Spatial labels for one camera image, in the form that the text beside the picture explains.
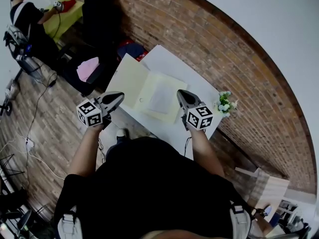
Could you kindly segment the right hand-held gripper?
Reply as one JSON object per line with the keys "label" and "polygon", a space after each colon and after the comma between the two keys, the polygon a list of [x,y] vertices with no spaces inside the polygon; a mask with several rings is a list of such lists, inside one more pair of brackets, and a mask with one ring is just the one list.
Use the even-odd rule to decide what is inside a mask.
{"label": "right hand-held gripper", "polygon": [[211,126],[213,113],[196,94],[179,89],[176,95],[184,112],[181,119],[186,131],[189,131],[190,128],[199,131]]}

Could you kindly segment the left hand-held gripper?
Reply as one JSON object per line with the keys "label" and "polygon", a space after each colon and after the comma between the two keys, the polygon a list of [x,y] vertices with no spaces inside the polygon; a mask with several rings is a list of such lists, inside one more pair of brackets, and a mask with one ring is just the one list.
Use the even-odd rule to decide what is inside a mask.
{"label": "left hand-held gripper", "polygon": [[103,125],[106,128],[112,121],[111,113],[125,98],[123,92],[110,91],[97,98],[86,99],[76,107],[78,118],[86,127]]}

